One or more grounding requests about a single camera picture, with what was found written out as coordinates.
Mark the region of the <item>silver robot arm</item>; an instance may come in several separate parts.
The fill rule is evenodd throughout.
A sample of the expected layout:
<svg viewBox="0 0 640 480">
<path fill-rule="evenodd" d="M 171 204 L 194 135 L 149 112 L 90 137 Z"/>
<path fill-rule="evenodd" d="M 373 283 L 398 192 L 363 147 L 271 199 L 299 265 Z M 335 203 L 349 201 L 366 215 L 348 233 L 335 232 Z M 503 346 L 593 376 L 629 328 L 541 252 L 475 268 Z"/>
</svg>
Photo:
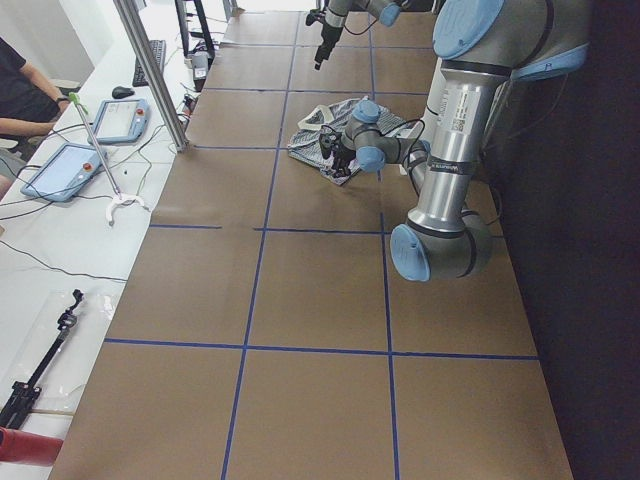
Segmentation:
<svg viewBox="0 0 640 480">
<path fill-rule="evenodd" d="M 392 26 L 400 12 L 407 9 L 411 1 L 393 0 L 330 0 L 325 1 L 322 7 L 312 9 L 305 20 L 307 26 L 318 22 L 322 25 L 322 43 L 318 47 L 314 57 L 314 69 L 320 70 L 324 61 L 330 55 L 339 42 L 342 32 L 346 27 L 348 16 L 351 12 L 366 12 L 386 27 Z"/>
<path fill-rule="evenodd" d="M 495 92 L 510 80 L 570 73 L 585 61 L 589 1 L 444 1 L 435 6 L 438 59 L 419 134 L 391 137 L 379 106 L 360 101 L 342 133 L 323 128 L 320 148 L 335 176 L 351 164 L 377 172 L 399 164 L 419 191 L 391 234 L 398 273 L 411 281 L 461 278 L 488 262 L 492 236 L 465 202 Z"/>
</svg>

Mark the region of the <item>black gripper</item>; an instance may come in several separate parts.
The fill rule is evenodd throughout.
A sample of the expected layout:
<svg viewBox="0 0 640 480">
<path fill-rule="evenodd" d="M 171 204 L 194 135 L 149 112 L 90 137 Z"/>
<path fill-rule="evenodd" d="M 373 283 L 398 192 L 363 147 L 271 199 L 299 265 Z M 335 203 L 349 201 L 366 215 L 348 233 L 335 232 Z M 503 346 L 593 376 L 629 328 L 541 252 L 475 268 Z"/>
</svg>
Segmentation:
<svg viewBox="0 0 640 480">
<path fill-rule="evenodd" d="M 343 27 L 335 27 L 327 22 L 323 23 L 321 30 L 322 43 L 318 47 L 314 57 L 314 69 L 320 70 L 324 61 L 330 58 L 331 52 L 338 43 Z"/>
<path fill-rule="evenodd" d="M 350 176 L 352 174 L 350 164 L 356 157 L 356 152 L 347 148 L 341 142 L 332 147 L 333 162 L 331 171 L 333 176 Z"/>
</svg>

